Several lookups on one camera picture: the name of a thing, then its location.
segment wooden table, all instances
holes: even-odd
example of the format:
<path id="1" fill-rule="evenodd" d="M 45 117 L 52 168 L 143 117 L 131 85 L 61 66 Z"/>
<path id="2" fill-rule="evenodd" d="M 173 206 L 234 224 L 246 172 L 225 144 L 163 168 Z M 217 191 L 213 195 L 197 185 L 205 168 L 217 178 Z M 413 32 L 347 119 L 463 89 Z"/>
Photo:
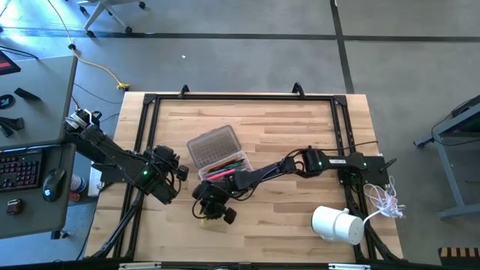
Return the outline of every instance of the wooden table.
<path id="1" fill-rule="evenodd" d="M 125 94 L 114 138 L 124 149 L 134 148 L 144 94 Z M 366 96 L 349 94 L 347 100 L 355 143 L 375 140 Z M 148 112 L 142 150 L 152 110 Z M 181 155 L 180 163 L 190 168 L 190 174 L 171 205 L 163 205 L 153 196 L 145 198 L 135 260 L 355 262 L 352 246 L 323 241 L 311 229 L 311 215 L 316 207 L 346 206 L 344 189 L 338 184 L 335 170 L 309 179 L 285 175 L 261 184 L 247 201 L 230 200 L 228 206 L 238 212 L 232 225 L 221 219 L 201 222 L 192 216 L 191 193 L 200 180 L 187 141 L 223 125 L 232 125 L 254 169 L 308 145 L 336 148 L 332 113 L 325 101 L 162 100 L 154 145 L 174 149 Z M 376 155 L 378 148 L 369 144 L 359 146 L 357 151 Z M 86 256 L 98 250 L 119 222 L 124 192 L 124 184 L 114 184 L 100 195 Z M 371 223 L 391 251 L 402 257 L 395 222 L 377 215 Z"/>

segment desk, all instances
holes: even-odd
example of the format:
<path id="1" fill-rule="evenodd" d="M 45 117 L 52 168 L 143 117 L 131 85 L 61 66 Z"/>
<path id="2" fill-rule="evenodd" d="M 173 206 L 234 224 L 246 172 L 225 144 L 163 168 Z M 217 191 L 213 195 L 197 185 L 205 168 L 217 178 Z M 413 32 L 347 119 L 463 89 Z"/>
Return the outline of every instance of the desk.
<path id="1" fill-rule="evenodd" d="M 114 138 L 124 149 L 134 148 L 144 94 L 125 94 Z M 347 95 L 347 101 L 355 142 L 375 140 L 365 95 Z M 150 123 L 152 111 L 150 108 L 146 123 Z M 248 201 L 230 200 L 228 205 L 238 212 L 232 225 L 222 220 L 201 223 L 192 216 L 191 193 L 200 181 L 187 141 L 223 125 L 232 125 L 255 169 L 308 145 L 336 148 L 332 113 L 325 101 L 162 100 L 154 145 L 174 149 L 181 155 L 180 163 L 190 168 L 190 174 L 171 205 L 162 205 L 153 196 L 145 198 L 135 260 L 354 262 L 352 246 L 323 241 L 310 225 L 317 206 L 342 209 L 346 205 L 344 189 L 333 170 L 309 179 L 285 175 L 261 184 Z M 376 155 L 378 149 L 370 144 L 359 146 L 357 151 Z M 124 192 L 124 184 L 114 184 L 100 195 L 86 256 L 97 251 L 116 227 Z M 395 222 L 377 215 L 371 223 L 391 251 L 402 257 Z M 123 250 L 128 245 L 128 231 Z"/>
<path id="2" fill-rule="evenodd" d="M 23 117 L 25 128 L 14 131 L 8 138 L 0 135 L 0 150 L 61 143 L 65 137 L 62 124 L 70 106 L 77 58 L 63 56 L 16 63 L 22 68 L 20 72 L 0 76 L 1 93 L 12 94 L 16 99 L 12 107 L 0 110 L 0 116 Z M 24 100 L 15 95 L 19 87 L 37 95 L 41 101 Z M 43 150 L 41 179 L 51 169 L 61 167 L 66 171 L 62 194 L 55 202 L 44 200 L 41 187 L 0 193 L 0 239 L 63 228 L 75 150 L 76 146 L 70 143 Z M 25 201 L 25 210 L 22 214 L 7 216 L 7 202 L 17 198 Z"/>
<path id="3" fill-rule="evenodd" d="M 77 61 L 74 56 L 17 61 L 20 72 L 0 76 L 1 93 L 15 97 L 15 104 L 0 110 L 0 116 L 23 117 L 25 125 L 8 138 L 0 136 L 0 150 L 51 145 L 64 139 L 62 124 L 70 106 Z M 19 87 L 41 101 L 17 96 L 14 91 Z"/>

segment pencil box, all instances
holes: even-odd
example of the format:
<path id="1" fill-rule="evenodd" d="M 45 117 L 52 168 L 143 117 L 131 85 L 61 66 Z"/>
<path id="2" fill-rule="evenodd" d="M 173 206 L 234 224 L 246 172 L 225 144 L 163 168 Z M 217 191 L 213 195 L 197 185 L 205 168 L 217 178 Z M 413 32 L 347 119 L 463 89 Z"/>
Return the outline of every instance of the pencil box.
<path id="1" fill-rule="evenodd" d="M 200 180 L 206 179 L 209 170 L 228 163 L 241 160 L 241 168 L 252 171 L 247 155 L 242 151 L 239 139 L 231 125 L 211 130 L 187 142 L 188 151 L 199 168 Z"/>

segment concrete floor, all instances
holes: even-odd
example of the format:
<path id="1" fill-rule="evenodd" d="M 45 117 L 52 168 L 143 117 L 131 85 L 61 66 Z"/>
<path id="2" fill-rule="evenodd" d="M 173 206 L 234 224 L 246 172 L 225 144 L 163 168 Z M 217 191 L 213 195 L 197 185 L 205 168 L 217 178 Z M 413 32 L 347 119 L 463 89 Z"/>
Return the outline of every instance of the concrete floor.
<path id="1" fill-rule="evenodd" d="M 146 10 L 134 3 L 117 9 L 134 31 L 335 34 L 329 0 L 145 2 Z M 69 29 L 82 28 L 86 19 L 74 2 L 53 3 Z M 474 0 L 338 0 L 337 4 L 345 35 L 480 35 L 476 12 L 480 2 Z M 0 25 L 62 29 L 48 4 L 21 0 L 11 2 Z M 123 31 L 105 13 L 91 29 Z M 310 93 L 346 92 L 335 40 L 76 37 L 74 43 L 86 59 L 106 65 L 130 83 L 131 91 L 179 91 L 188 84 L 195 92 L 289 92 L 299 81 Z M 70 53 L 66 37 L 7 32 L 0 35 L 0 44 L 40 57 Z M 479 93 L 480 43 L 348 41 L 346 54 L 355 93 L 367 95 L 381 152 L 398 158 L 389 171 L 396 179 L 400 202 L 407 205 L 406 219 L 397 222 L 405 258 L 439 264 L 437 248 L 478 247 L 478 216 L 438 220 L 438 211 L 454 206 L 452 192 L 437 150 L 428 146 L 419 151 L 412 141 Z M 122 100 L 115 81 L 101 70 L 79 64 L 76 82 L 110 101 Z M 101 109 L 105 116 L 119 111 L 120 105 L 105 103 L 77 87 L 73 94 L 82 107 Z M 102 124 L 109 134 L 115 126 L 116 118 Z M 87 160 L 79 157 L 75 173 L 88 175 L 88 167 Z M 39 234 L 0 240 L 0 265 L 75 260 L 94 209 L 95 205 L 68 209 L 65 229 L 73 233 L 69 239 L 51 241 L 50 234 Z"/>

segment keyboard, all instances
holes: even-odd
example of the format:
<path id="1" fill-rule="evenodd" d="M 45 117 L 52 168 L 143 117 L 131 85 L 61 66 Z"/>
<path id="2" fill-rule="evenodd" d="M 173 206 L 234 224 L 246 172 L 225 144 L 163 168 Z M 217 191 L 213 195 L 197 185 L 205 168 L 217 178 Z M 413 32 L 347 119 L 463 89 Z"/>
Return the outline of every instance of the keyboard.
<path id="1" fill-rule="evenodd" d="M 0 192 L 38 188 L 41 150 L 0 153 Z"/>

